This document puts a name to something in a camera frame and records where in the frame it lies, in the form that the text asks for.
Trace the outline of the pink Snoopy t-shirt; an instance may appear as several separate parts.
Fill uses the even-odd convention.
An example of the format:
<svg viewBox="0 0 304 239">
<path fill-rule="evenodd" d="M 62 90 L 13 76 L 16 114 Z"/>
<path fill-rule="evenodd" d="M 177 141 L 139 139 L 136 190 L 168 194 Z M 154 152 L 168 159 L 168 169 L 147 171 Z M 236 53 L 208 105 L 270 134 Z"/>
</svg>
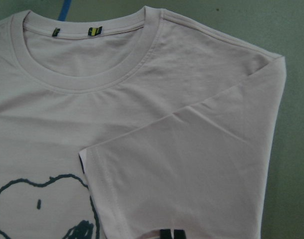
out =
<svg viewBox="0 0 304 239">
<path fill-rule="evenodd" d="M 282 55 L 166 9 L 0 21 L 0 239 L 258 239 Z"/>
</svg>

